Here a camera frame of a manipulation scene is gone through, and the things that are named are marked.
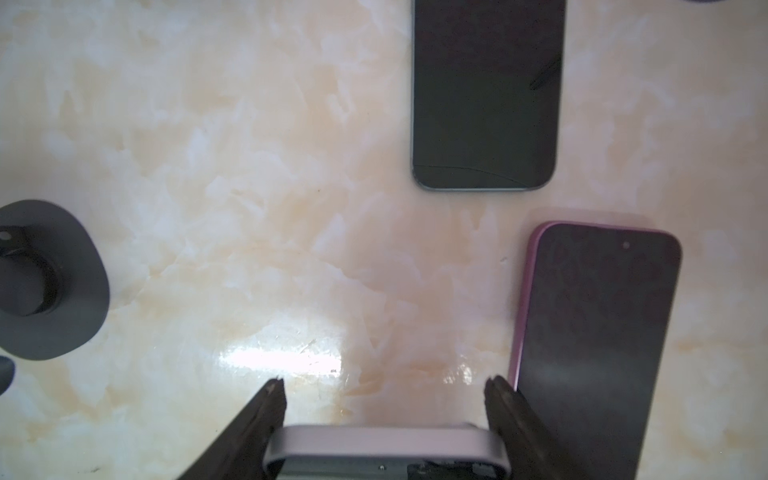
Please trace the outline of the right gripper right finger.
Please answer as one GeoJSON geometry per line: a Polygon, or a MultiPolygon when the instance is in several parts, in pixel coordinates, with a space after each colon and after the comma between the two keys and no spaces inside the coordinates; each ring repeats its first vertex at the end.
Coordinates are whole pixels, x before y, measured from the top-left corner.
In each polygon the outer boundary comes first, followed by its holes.
{"type": "Polygon", "coordinates": [[[505,378],[488,378],[484,399],[490,430],[497,433],[505,445],[511,479],[591,478],[505,378]]]}

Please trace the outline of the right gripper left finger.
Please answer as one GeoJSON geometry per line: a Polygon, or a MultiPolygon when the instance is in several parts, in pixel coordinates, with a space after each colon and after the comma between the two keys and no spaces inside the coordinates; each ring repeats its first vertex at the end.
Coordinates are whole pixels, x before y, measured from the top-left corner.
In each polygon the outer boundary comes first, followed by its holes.
{"type": "Polygon", "coordinates": [[[284,461],[269,467],[264,459],[286,408],[284,381],[268,380],[178,480],[276,479],[284,461]]]}

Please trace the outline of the black phone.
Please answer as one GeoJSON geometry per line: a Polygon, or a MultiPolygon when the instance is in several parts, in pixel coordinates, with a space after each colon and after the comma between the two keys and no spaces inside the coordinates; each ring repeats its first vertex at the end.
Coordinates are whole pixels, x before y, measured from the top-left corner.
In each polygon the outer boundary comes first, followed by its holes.
{"type": "Polygon", "coordinates": [[[546,185],[557,158],[565,1],[412,8],[414,180],[445,191],[546,185]]]}
{"type": "Polygon", "coordinates": [[[529,238],[510,381],[591,478],[637,474],[681,263],[660,230],[549,221],[529,238]]]}
{"type": "Polygon", "coordinates": [[[273,479],[507,479],[502,439],[471,424],[440,427],[294,425],[264,453],[273,479]]]}

